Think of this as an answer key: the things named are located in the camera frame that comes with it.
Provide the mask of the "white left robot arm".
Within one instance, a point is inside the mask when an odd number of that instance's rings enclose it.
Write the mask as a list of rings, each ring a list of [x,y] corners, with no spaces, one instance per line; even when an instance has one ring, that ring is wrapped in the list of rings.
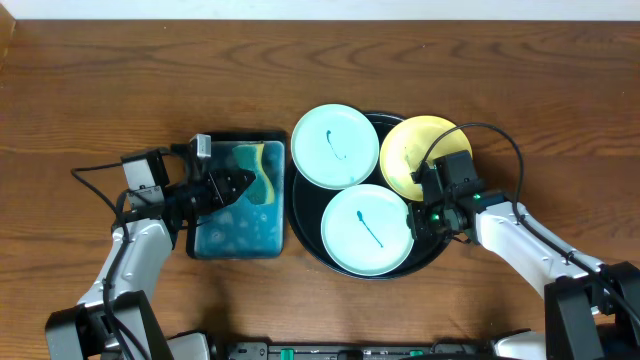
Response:
[[[236,202],[256,179],[242,168],[205,169],[211,152],[174,144],[122,156],[128,183],[108,207],[112,247],[78,303],[50,315],[45,336],[53,359],[209,359],[207,335],[166,338],[151,308],[161,270],[181,230]]]

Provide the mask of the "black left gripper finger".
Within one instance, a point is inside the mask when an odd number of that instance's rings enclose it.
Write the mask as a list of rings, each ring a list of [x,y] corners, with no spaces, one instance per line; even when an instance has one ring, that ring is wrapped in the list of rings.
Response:
[[[247,181],[228,181],[227,179],[217,179],[213,182],[214,198],[222,206],[229,206],[235,203],[253,182],[253,179],[248,179]]]
[[[208,172],[208,178],[217,188],[248,188],[256,175],[246,169],[214,169]]]

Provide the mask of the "mint plate bottom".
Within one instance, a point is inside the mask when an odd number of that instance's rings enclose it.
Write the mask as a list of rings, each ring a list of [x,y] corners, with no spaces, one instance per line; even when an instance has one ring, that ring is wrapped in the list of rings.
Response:
[[[320,233],[329,257],[343,270],[372,278],[397,269],[414,238],[408,206],[395,192],[360,184],[339,192],[327,205]]]

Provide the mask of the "green yellow scrub sponge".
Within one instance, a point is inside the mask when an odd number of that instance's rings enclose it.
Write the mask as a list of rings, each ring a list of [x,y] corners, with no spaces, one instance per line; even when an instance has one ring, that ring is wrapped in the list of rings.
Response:
[[[255,180],[245,191],[246,198],[253,205],[269,205],[275,201],[274,187],[262,165],[263,152],[263,143],[239,145],[232,149],[238,166],[255,175]]]

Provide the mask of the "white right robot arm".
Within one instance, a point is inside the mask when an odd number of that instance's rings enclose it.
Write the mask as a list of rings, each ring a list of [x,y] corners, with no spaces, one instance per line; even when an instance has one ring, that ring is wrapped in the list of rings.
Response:
[[[459,234],[501,257],[544,299],[546,332],[496,340],[484,359],[638,358],[638,268],[571,247],[516,198],[486,190],[470,161],[441,158],[411,179],[423,191],[418,201],[377,184],[336,192],[293,179],[291,226],[320,261],[359,278],[402,275],[411,257],[422,267]]]

